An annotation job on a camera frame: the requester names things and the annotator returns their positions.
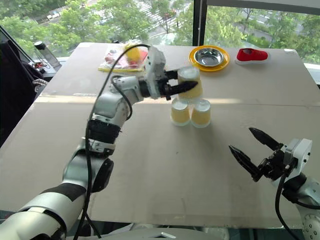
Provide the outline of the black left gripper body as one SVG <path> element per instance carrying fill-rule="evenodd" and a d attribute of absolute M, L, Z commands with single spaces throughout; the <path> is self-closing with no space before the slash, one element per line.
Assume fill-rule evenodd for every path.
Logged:
<path fill-rule="evenodd" d="M 171 94 L 170 94 L 170 85 L 169 85 L 169 80 L 171 80 L 174 77 L 174 71 L 164 71 L 163 75 L 158 77 L 156 80 L 156 86 L 157 89 L 159 90 L 160 96 L 163 98 L 165 97 L 166 100 L 171 99 Z"/>

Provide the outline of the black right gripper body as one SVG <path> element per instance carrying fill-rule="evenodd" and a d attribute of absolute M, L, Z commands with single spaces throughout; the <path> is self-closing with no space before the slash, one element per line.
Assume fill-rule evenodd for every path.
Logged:
<path fill-rule="evenodd" d="M 258 169 L 261 171 L 261 174 L 266 178 L 275 181 L 283 174 L 283 171 L 285 169 L 284 147 L 286 147 L 286 145 L 279 144 L 272 155 L 270 155 L 268 158 L 263 159 L 262 162 L 258 165 Z"/>

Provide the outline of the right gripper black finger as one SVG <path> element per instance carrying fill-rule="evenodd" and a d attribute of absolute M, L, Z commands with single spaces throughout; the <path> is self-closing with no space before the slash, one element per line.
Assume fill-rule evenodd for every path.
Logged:
<path fill-rule="evenodd" d="M 259 168 L 253 164 L 251 159 L 241 150 L 232 145 L 229 145 L 228 147 L 236 161 L 251 175 L 253 181 L 258 182 L 262 177 L 262 172 Z"/>
<path fill-rule="evenodd" d="M 283 143 L 277 142 L 275 139 L 273 139 L 271 136 L 260 129 L 250 127 L 249 131 L 261 144 L 266 145 L 273 151 L 281 149 L 284 146 Z"/>

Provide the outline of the yellow white paper cup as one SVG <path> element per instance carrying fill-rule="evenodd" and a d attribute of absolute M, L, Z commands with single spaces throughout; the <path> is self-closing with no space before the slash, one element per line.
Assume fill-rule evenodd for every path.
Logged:
<path fill-rule="evenodd" d="M 200 70 L 194 66 L 180 68 L 177 72 L 178 84 L 188 81 L 195 81 L 197 85 L 191 90 L 179 93 L 178 96 L 183 101 L 193 101 L 199 99 L 203 94 L 202 82 L 200 79 Z"/>
<path fill-rule="evenodd" d="M 170 119 L 176 126 L 186 126 L 190 122 L 189 106 L 186 102 L 175 98 L 171 102 Z"/>
<path fill-rule="evenodd" d="M 211 123 L 211 103 L 206 99 L 196 102 L 191 112 L 191 124 L 196 128 L 205 128 Z"/>

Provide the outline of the yellow round plate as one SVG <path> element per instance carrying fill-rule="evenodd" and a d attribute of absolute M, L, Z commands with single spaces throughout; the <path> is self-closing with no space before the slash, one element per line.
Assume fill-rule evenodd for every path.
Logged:
<path fill-rule="evenodd" d="M 195 61 L 195 58 L 194 58 L 194 53 L 199 50 L 199 49 L 203 49 L 203 48 L 217 48 L 218 50 L 220 50 L 224 56 L 224 60 L 223 60 L 223 63 L 218 65 L 218 66 L 215 66 L 215 67 L 204 67 L 198 63 L 196 63 Z M 189 53 L 189 61 L 191 62 L 191 64 L 195 67 L 197 67 L 198 69 L 200 69 L 201 71 L 203 72 L 217 72 L 217 71 L 220 71 L 222 69 L 224 69 L 230 62 L 230 55 L 229 53 L 219 47 L 219 46 L 215 46 L 215 45 L 202 45 L 202 46 L 198 46 L 198 47 L 195 47 L 190 53 Z"/>

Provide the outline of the small steel bowl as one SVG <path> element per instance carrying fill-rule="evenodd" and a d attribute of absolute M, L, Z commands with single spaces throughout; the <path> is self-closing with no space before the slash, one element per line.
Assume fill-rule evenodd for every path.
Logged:
<path fill-rule="evenodd" d="M 225 59 L 223 53 L 214 47 L 198 49 L 193 56 L 196 63 L 208 68 L 222 64 Z"/>

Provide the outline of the yellow round toy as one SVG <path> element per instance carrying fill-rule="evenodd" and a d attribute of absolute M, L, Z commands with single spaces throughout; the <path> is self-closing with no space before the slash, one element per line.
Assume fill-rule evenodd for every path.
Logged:
<path fill-rule="evenodd" d="M 138 47 L 129 49 L 126 52 L 126 57 L 130 64 L 140 63 L 140 59 L 141 59 L 140 49 Z"/>

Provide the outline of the clear plastic bag of toys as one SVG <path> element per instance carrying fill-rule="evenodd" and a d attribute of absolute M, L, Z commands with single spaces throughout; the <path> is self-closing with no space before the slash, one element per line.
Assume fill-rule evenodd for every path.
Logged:
<path fill-rule="evenodd" d="M 104 62 L 102 62 L 98 70 L 102 72 L 109 72 L 112 68 L 113 64 L 119 58 L 119 56 L 129 47 L 134 46 L 133 43 L 126 43 L 126 44 L 116 44 L 114 46 L 109 46 L 106 49 L 104 55 Z M 141 72 L 143 71 L 143 63 L 148 55 L 148 48 L 143 46 L 138 46 L 140 50 L 140 63 L 138 64 L 130 64 L 126 53 L 118 60 L 115 67 L 113 68 L 113 72 L 117 73 L 131 73 L 131 72 Z"/>

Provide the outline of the red white shoe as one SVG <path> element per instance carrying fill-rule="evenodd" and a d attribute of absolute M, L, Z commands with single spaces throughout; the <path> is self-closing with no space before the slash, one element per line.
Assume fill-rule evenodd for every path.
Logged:
<path fill-rule="evenodd" d="M 262 64 L 266 63 L 270 59 L 270 56 L 271 55 L 264 50 L 241 48 L 236 55 L 235 62 L 238 65 Z"/>

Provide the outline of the clear water bottle black lid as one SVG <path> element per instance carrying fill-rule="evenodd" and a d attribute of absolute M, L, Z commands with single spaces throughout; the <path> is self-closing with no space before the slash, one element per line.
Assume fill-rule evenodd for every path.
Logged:
<path fill-rule="evenodd" d="M 53 55 L 43 41 L 36 41 L 33 45 L 56 72 L 61 68 L 62 65 L 59 60 Z"/>

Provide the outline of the black fabric bag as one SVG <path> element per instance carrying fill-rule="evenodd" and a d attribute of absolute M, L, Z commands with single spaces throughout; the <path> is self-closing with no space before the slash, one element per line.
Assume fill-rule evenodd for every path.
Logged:
<path fill-rule="evenodd" d="M 0 147 L 48 83 L 0 25 Z"/>

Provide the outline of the black window frame post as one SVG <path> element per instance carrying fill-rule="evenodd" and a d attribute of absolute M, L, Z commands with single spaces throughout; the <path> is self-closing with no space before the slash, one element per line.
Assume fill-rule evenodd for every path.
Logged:
<path fill-rule="evenodd" d="M 208 10 L 207 0 L 193 1 L 193 29 L 192 29 L 192 45 L 193 46 L 198 47 L 204 44 L 207 10 Z"/>

